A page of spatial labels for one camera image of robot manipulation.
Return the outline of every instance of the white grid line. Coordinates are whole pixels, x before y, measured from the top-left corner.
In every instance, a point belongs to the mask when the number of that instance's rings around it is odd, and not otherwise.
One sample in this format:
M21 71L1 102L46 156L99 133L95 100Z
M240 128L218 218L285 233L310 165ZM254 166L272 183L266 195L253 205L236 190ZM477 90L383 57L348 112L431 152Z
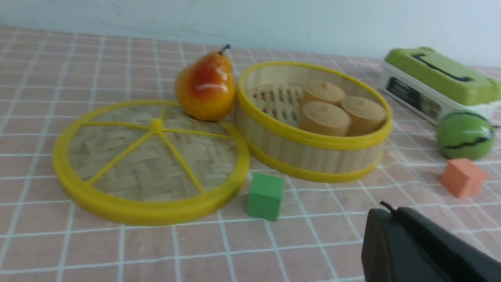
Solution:
M60 44L54 44L54 43L48 43L48 45L60 45ZM82 46L82 47L89 47L89 46L98 46L98 45L84 45L84 44L78 44L79 46ZM126 48L117 48L117 47L106 47L106 49L121 49L121 50L124 50ZM144 49L144 48L133 48L134 50L154 50L154 49ZM159 52L163 52L163 53L176 53L176 51L173 51L173 50L163 50L163 49L158 49ZM30 53L33 53L33 51L26 51L26 50L13 50L14 52L16 53L26 53L26 54L30 54ZM203 53L194 53L194 52L186 52L184 51L186 54L189 54L189 55L203 55ZM48 51L42 51L41 52L42 54L48 54L48 55L64 55L66 54L66 52L48 52ZM80 59L83 59L85 57L88 57L88 59L91 59L91 58L95 58L94 55L90 55L90 54L75 54L75 57L76 58L80 58ZM241 59L249 59L249 56L240 56L240 55L232 55L232 57L235 57L235 58L241 58ZM269 59L270 57L259 57L259 56L254 56L253 57L255 59L259 59L259 61L264 61L264 60L267 60ZM118 58L122 58L122 56L120 55L104 55L103 56L104 59L118 59ZM140 59L140 60L143 60L144 62L146 61L150 61L151 64L141 64L141 63L136 63L134 65L138 65L138 66L151 66L153 64L153 61L154 61L154 58L151 58L151 57L134 57L134 59ZM9 62L25 62L27 60L23 60L23 59L3 59L4 61L9 61ZM161 62L175 62L175 63L181 63L182 61L181 60L175 60L175 59L160 59ZM300 62L313 62L313 60L304 60L304 59L301 59L301 60L298 60ZM366 62L366 63L360 63L360 62L357 62L357 63L353 63L351 60L350 61L335 61L333 59L330 59L330 60L319 60L319 59L315 59L316 62L318 62L318 64L320 65L324 65L324 63L336 63L337 64L355 64L355 69L350 69L350 70L347 70L347 69L343 69L343 68L340 68L339 66L337 66L337 69L340 70L340 71L343 71L343 72L353 72L355 71L357 74L358 73L374 73L374 72L380 72L380 65L379 63L372 63L372 62ZM89 62L87 61L82 61L82 60L77 60L77 61L74 61L74 63L81 63L81 64L90 64ZM126 63L119 63L119 62L106 62L104 64L110 64L110 65L125 65ZM234 63L235 66L239 66L239 67L245 67L245 66L250 66L249 64L242 64L242 63ZM367 65L367 66L371 66L372 67L372 70L362 70L360 69L359 66L361 65ZM174 67L174 66L168 66L168 65L162 65L162 68L175 68L175 69L179 69L179 67ZM482 69L476 69L476 71L484 74L484 75L487 75L487 76L491 76L491 75L495 75L494 77L499 77L501 75L501 71L499 71L499 68L490 68L489 70L482 70ZM376 83L375 79L374 78L368 78L369 81L371 81L372 83Z
M42 48L46 44L47 37L48 37L48 34L45 34L43 41L38 46L39 51L42 50ZM40 55L39 52L35 53L33 59L30 61L28 69L32 69L34 67L39 55ZM16 102L19 99L19 96L21 94L21 90L26 85L27 80L28 80L28 75L24 75L23 81L21 82L21 86L19 87L18 91L16 92L15 98L12 101L11 106L9 107L10 113L12 113L12 111L14 110L15 104L16 104ZM53 104L51 104L51 108L52 108L52 110L54 110L55 106ZM2 123L2 125L0 126L1 133L3 133L3 131L5 130L6 124L7 124L7 121L5 121L5 123ZM38 141L37 141L37 148L35 149L36 154L40 154L40 152L42 151L42 147L43 147L44 142L45 142L45 135L43 135L43 134L47 133L47 129L49 128L49 125L50 125L50 119L45 118L42 135L38 138ZM28 189L30 188L30 184L31 184L31 176L33 174L35 174L35 169L36 169L36 166L38 164L38 160L39 160L39 157L34 157L30 163L30 167L28 169L28 177L23 185L23 189L22 189L21 195L19 197L19 202L23 202L26 195L28 194ZM21 213L21 207L22 207L21 205L16 205L14 208L14 212L13 212L12 219L11 219L11 225L10 225L9 231L7 233L8 235L12 236L12 234L14 234L14 232L15 232L15 229L16 229L17 224L18 224L19 215ZM2 252L0 253L0 269L3 269L3 265L4 265L5 258L7 255L7 251L9 249L11 239L12 239L11 236L6 237L5 242L4 242L4 246L2 248Z
M5 55L8 54L12 50L12 46L18 40L19 34L21 34L21 30L16 29L16 31L14 33L12 33L11 38L9 40L7 40L7 44L4 46L4 48L2 49L2 53L0 54L0 62L3 61Z
M251 51L248 48L247 48L247 52L250 55L250 59L254 63L257 63L255 58L252 56ZM238 72L238 70L235 69L235 72L240 77L240 73ZM252 180L252 173L250 170L247 173L247 177L248 177L249 181ZM277 256L277 261L279 263L280 271L282 272L282 275L284 276L285 282L289 282L289 276L287 275L287 271L285 269L285 264L284 264L284 260L282 259L282 255L279 252L277 242L275 240L275 234L273 233L272 228L270 226L270 223L268 221L265 222L265 226L266 226L266 231L268 232L268 237L270 238L270 241L272 242L273 249L275 250L275 255Z
M155 40L153 42L153 54L155 57L155 71L156 71L156 81L157 81L157 92L158 92L158 98L160 100L165 100L165 94L163 93L163 85L162 85L162 68L160 66L160 57L158 55L158 42Z
M75 49L75 46L76 46L76 43L77 43L77 39L78 39L78 36L74 35L73 36L73 40L72 40L72 44L70 45L70 50L66 56L66 59L64 61L64 64L63 64L63 67L61 69L61 74L59 75L59 80L58 80L58 85L61 85L63 84L63 81L64 81L64 74L66 73L66 70L68 69L68 65L69 65L69 62L70 62L70 58L73 54L73 51ZM59 98L59 95L61 95L61 92L60 91L56 91L56 93L54 94L54 104L51 105L51 109L49 109L49 113L53 113L56 109L56 103L57 103L57 100ZM52 118L48 117L49 121L48 121L48 127L50 126L50 120L52 120ZM59 261L59 270L58 270L58 276L57 276L57 282L61 282L63 281L63 275L64 275L64 265L66 263L66 255L68 254L68 245L70 244L70 236L71 236L71 229L73 227L73 218L75 216L75 203L70 203L70 211L68 213L68 220L67 220L67 223L66 223L66 232L65 232L65 235L64 235L64 243L63 243L63 248L61 250L61 257L60 257L60 261Z
M94 76L92 79L92 88L91 88L91 96L89 98L89 106L88 110L91 111L94 109L94 105L96 103L96 92L97 92L97 86L99 82L99 72L101 68L101 58L103 57L103 51L104 51L104 43L106 41L106 37L103 36L100 38L100 45L99 45L99 51L97 55L97 62L96 65L94 66Z
M30 32L27 32L27 31L22 31L22 34L24 35L40 35L40 33L30 33ZM92 36L89 36L89 35L85 35L85 34L80 34L80 33L76 33L80 38L96 38L97 36L95 35L92 35ZM50 39L51 38L65 38L67 37L66 35L51 35ZM25 40L25 39L22 39L22 38L19 38L17 39L17 42L21 42L21 43L36 43L38 42L39 40L38 39L35 39L33 41L31 40ZM147 41L147 42L155 42L155 41L158 41L158 42L161 42L161 43L177 43L177 41L169 41L169 40L152 40L152 39L149 39L149 38L146 38L146 39L141 39L141 41ZM62 42L52 42L51 40L48 41L48 44L49 45L57 45L57 46L67 46L68 43L62 43ZM96 47L97 45L96 44L85 44L85 43L78 43L79 46L82 46L82 47ZM242 49L242 48L246 48L246 46L234 46L235 48L239 48L239 49ZM106 49L125 49L125 47L117 47L117 46L106 46ZM145 48L145 47L134 47L134 49L140 49L140 50L152 50L150 48ZM163 52L168 52L168 53L176 53L176 50L170 50L170 49L165 49L163 50ZM283 50L270 50L272 52L275 52L275 51L279 51L279 52L283 52ZM191 51L185 51L185 53L187 54L197 54L197 55L202 55L202 53L200 52L191 52ZM235 55L236 57L242 57L242 58L247 58L247 56L240 56L240 55ZM259 56L255 56L256 58L259 58L259 59L267 59L268 57L259 57ZM345 59L349 59L350 57L349 56L338 56L338 57L343 57ZM364 65L377 65L376 63L372 63L370 61L368 61L367 59L371 59L371 60L380 60L379 58L366 58L366 62L365 63L362 63L362 62L357 62L357 64L364 64ZM319 60L321 62L331 62L331 61L335 61L332 57L330 57L329 60L327 61L324 61L324 60ZM343 60L343 61L335 61L335 62L339 62L339 63L346 63L346 60ZM499 72L499 68L497 67L483 67L483 66L472 66L474 69L477 69L479 71L495 71L495 72Z
M27 61L21 61L21 60L17 60L17 61L12 61L12 62L27 62ZM75 61L75 62L72 62L72 64L74 65L93 65L94 63L82 63L82 62L78 62L78 61ZM127 66L127 64L117 64L117 63L102 63L103 65L110 65L110 66ZM141 64L133 64L134 66L139 66L139 67L152 67L152 65L141 65ZM239 67L247 67L248 65L242 65L242 64L235 64L233 63L234 67L236 69L238 69ZM161 64L159 64L159 67L160 68L164 68L164 69L175 69L175 70L182 70L181 68L176 68L176 67L164 67L162 66ZM43 75L56 75L56 74L59 74L60 72L56 72L56 71L50 71L50 70L46 70L46 71L33 71L33 72L27 72L27 71L6 71L6 70L0 70L0 74L43 74ZM363 71L360 71L358 72L360 74L367 74L368 72L363 72ZM92 74L87 74L87 73L72 73L72 72L69 72L67 73L67 75L70 75L70 76L82 76L82 77L86 77L86 76L92 76ZM106 75L103 75L104 77L112 77L112 78L116 78L116 77L125 77L125 78L142 78L142 79L147 79L147 80L154 80L154 78L151 78L150 76L131 76L131 75L128 75L126 74L125 76L123 75L115 75L115 74L106 74ZM161 80L165 80L165 81L173 81L174 78L160 78Z
M103 63L102 65L116 65L116 64L106 64L106 63ZM122 64L122 66L127 66L127 65L134 65L134 66L143 66L143 67L152 67L150 65L138 65L138 64ZM13 71L0 71L0 74L29 74L29 75L32 75L32 74L44 74L44 75L58 75L60 72L40 72L40 71L34 71L34 72L27 72L27 71L17 71L17 72L13 72ZM82 73L65 73L65 76L66 75L69 75L69 76L79 76L79 77L91 77L91 76L94 76L92 74L82 74ZM130 74L126 74L125 76L123 75L110 75L110 74L107 74L107 75L102 75L102 77L109 77L109 78L117 78L117 77L123 77L123 78L128 78L128 79L131 79L131 78L141 78L141 79L145 79L145 80L155 80L155 78L151 78L149 76L131 76ZM175 79L174 78L160 78L160 80L162 81L174 81ZM15 87L15 86L12 86L12 85L3 85L1 87L5 87L5 88L8 88L8 87ZM49 87L49 86L30 86L30 87ZM61 88L83 88L83 87L71 87L71 86L59 86Z
M186 67L186 62L184 61L184 53L181 43L177 44L179 48L179 53L181 55L183 66ZM172 243L174 246L174 267L176 270L176 282L182 282L181 279L181 262L179 261L180 253L179 253L179 240L177 238L177 228L175 225L172 225Z
M16 42L21 42L21 43L27 43L26 41L21 41L19 39L16 39ZM54 43L54 42L50 42L50 39L47 41L47 45L49 46L53 46L53 45L56 45L56 46L68 46L69 44L64 44L64 43ZM81 47L98 47L98 45L91 45L91 44L82 44L82 43L78 43L78 46L81 46ZM112 47L112 46L105 46L106 49L108 50L125 50L127 49L127 47ZM150 49L150 48L141 48L141 47L133 47L133 49L135 50L149 50L149 51L153 51L154 49ZM30 51L30 50L13 50L15 51L16 53L32 53L33 51ZM164 49L161 49L162 52L165 52L165 53L172 53L172 54L176 54L178 53L177 51L175 50L164 50ZM191 51L184 51L186 54L190 54L190 55L203 55L203 53L200 53L200 52L191 52ZM66 54L67 52L49 52L49 51L43 51L42 53L47 53L47 54ZM92 54L80 54L80 53L76 53L75 55L78 55L78 56L92 56ZM122 57L120 55L106 55L106 57ZM137 57L137 58L141 58L141 59L146 59L146 60L152 60L150 57Z

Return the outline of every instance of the pink checkered tablecloth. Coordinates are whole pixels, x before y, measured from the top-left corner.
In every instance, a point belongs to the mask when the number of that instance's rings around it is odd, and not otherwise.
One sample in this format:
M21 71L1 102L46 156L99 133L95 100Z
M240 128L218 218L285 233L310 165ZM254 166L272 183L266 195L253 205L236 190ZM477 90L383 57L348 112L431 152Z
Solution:
M281 217L246 216L248 185L196 222L124 226L81 210L52 169L58 134L101 105L173 99L177 73L219 46L0 27L1 281L364 281L367 211L380 200L411 206L501 260L501 147L477 164L483 191L458 200L438 181L446 160L434 127L387 98L395 128L378 169L345 184L286 180ZM376 88L379 60L233 48L236 74L269 60L341 70ZM500 68L476 67L501 79ZM500 112L495 122L501 123Z

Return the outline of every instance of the yellow plastic ring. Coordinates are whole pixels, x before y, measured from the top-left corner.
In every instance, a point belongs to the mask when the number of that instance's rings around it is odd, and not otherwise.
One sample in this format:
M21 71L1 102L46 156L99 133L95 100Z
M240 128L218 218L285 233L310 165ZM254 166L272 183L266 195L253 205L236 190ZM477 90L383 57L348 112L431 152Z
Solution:
M221 185L197 197L176 202L139 202L103 193L84 182L72 170L67 157L75 133L95 117L121 107L152 104L178 106L161 100L126 101L94 110L69 125L56 141L53 165L56 175L69 197L84 210L99 217L131 225L168 225L189 222L213 213L231 201L240 191L249 168L248 147L240 133L229 123L221 124L234 138L237 162L233 172Z

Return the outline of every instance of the green lid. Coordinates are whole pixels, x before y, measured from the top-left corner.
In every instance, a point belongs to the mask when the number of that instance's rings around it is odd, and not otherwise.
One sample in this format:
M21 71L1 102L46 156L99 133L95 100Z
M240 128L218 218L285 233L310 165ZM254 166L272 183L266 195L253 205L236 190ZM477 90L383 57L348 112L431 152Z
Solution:
M473 106L501 99L501 83L429 47L393 49L384 59L451 100Z

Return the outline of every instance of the orange cube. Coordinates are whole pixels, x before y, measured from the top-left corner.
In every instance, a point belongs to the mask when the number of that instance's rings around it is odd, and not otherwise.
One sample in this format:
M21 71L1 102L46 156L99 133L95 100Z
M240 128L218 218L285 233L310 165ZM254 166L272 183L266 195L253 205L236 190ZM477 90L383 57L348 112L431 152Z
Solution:
M465 198L477 195L487 173L476 166L469 159L454 159L447 163L447 167L440 176L440 182L456 198Z

